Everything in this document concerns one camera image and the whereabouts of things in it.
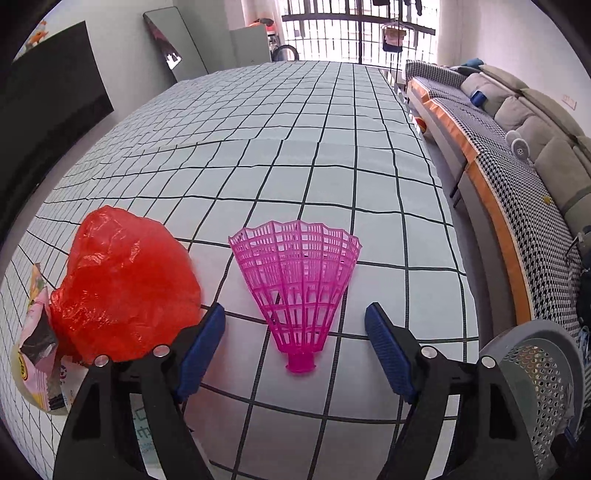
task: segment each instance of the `snack package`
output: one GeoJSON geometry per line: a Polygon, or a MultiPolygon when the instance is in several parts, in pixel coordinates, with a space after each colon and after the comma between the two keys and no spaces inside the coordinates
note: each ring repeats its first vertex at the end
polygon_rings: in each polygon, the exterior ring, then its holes
{"type": "Polygon", "coordinates": [[[28,305],[20,338],[11,352],[12,376],[30,403],[48,413],[65,414],[56,367],[58,340],[51,328],[49,292],[39,264],[33,265],[28,305]]]}
{"type": "Polygon", "coordinates": [[[78,390],[88,373],[84,365],[75,363],[71,356],[64,356],[60,364],[60,385],[61,393],[64,396],[64,402],[68,411],[72,409],[72,404],[78,390]]]}

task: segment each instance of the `metal screw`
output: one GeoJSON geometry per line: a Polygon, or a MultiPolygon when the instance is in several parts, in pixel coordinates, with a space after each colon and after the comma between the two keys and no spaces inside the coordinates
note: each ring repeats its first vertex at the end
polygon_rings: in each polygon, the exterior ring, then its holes
{"type": "Polygon", "coordinates": [[[427,358],[435,358],[437,356],[437,350],[435,350],[432,346],[424,346],[421,348],[421,354],[427,358]]]}
{"type": "Polygon", "coordinates": [[[158,345],[156,348],[154,348],[152,353],[154,354],[154,356],[162,358],[170,353],[170,348],[168,347],[168,345],[158,345]]]}
{"type": "Polygon", "coordinates": [[[494,368],[496,366],[496,361],[491,356],[483,356],[480,361],[482,362],[482,365],[487,368],[494,368]]]}
{"type": "Polygon", "coordinates": [[[95,365],[97,367],[104,367],[106,364],[109,363],[109,357],[106,355],[99,355],[95,358],[95,365]]]}

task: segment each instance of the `table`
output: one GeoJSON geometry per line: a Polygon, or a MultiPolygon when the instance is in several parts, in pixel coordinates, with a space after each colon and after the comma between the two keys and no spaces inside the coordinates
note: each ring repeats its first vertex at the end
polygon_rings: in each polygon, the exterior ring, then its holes
{"type": "MultiPolygon", "coordinates": [[[[181,82],[127,117],[61,180],[1,287],[6,349],[20,333],[31,263],[54,287],[85,214],[102,205],[165,224],[189,250],[226,333],[184,412],[219,479],[371,479],[408,411],[363,328],[379,301],[448,358],[476,361],[478,327],[436,169],[407,105],[377,69],[298,61],[181,82]],[[228,236],[271,219],[324,222],[363,248],[316,370],[285,369],[228,236]]],[[[51,478],[64,417],[27,404],[8,373],[0,400],[17,445],[51,478]]],[[[430,475],[452,441],[451,398],[430,475]]]]}

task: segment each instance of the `pink shuttlecock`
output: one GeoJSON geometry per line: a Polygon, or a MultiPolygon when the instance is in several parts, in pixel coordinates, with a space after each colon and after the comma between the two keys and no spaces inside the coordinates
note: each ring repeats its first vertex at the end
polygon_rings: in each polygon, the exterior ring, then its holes
{"type": "Polygon", "coordinates": [[[243,228],[228,241],[293,373],[314,370],[361,244],[343,229],[301,220],[243,228]]]}

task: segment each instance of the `gray basket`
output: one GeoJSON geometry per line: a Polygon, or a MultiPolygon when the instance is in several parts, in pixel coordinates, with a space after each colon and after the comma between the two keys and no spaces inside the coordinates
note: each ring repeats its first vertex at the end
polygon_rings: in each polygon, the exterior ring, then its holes
{"type": "Polygon", "coordinates": [[[535,320],[496,337],[480,351],[480,357],[485,355],[505,375],[545,478],[556,465],[550,445],[562,420],[571,417],[568,427],[576,435],[581,419],[584,375],[577,344],[556,322],[535,320]]]}

